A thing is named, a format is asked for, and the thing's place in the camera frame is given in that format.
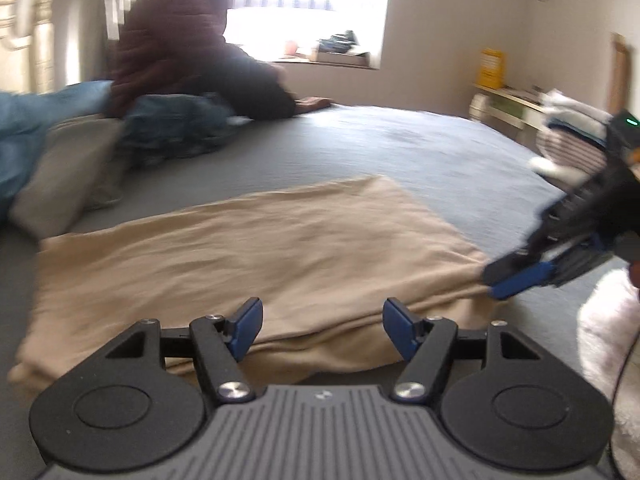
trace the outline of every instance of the mattress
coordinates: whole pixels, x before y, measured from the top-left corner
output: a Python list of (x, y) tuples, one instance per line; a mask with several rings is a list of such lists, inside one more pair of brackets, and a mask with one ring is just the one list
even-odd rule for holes
[[(334, 107), (291, 120), (246, 122), (223, 149), (173, 160), (129, 176), (116, 207), (85, 214), (73, 228), (90, 232), (179, 208), (257, 191), (385, 174), (449, 221), (489, 257), (512, 250), (535, 226), (536, 212), (559, 195), (526, 163), (532, 153), (482, 124), (389, 108)], [(0, 373), (23, 338), (34, 289), (36, 242), (0, 228)], [(576, 315), (613, 261), (561, 289), (538, 288), (505, 304), (498, 316), (578, 369)], [(399, 367), (315, 383), (390, 384)], [(32, 478), (42, 461), (31, 442), (28, 409), (0, 384), (0, 470)]]

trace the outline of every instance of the stack of folded clothes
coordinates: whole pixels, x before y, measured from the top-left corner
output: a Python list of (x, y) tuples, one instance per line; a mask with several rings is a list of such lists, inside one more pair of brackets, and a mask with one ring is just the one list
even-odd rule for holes
[(537, 143), (544, 158), (533, 158), (530, 166), (569, 186), (581, 184), (606, 163), (606, 124), (611, 115), (558, 90), (544, 94), (542, 105), (546, 127), (539, 131)]

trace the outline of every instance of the triangular cutout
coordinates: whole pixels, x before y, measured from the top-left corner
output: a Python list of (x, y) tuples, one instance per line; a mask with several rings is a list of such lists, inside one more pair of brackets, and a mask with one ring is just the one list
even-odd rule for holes
[(500, 334), (500, 350), (505, 359), (538, 360), (540, 356), (508, 332)]
[(133, 359), (142, 357), (145, 353), (145, 339), (146, 334), (144, 332), (131, 334), (107, 354), (107, 359)]

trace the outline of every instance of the yellow box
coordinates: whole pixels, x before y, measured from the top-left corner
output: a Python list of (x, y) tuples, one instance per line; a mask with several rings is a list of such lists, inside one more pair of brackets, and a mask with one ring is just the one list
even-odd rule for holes
[(504, 53), (486, 48), (480, 58), (478, 80), (480, 86), (498, 90), (504, 86)]

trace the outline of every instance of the blue blanket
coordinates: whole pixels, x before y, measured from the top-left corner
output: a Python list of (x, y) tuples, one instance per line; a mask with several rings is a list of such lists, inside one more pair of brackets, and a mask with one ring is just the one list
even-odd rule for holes
[[(0, 224), (15, 195), (29, 181), (47, 131), (74, 117), (104, 113), (111, 81), (91, 81), (51, 94), (0, 92)], [(231, 110), (211, 96), (149, 95), (125, 117), (122, 146), (136, 165), (195, 156), (224, 143)]]

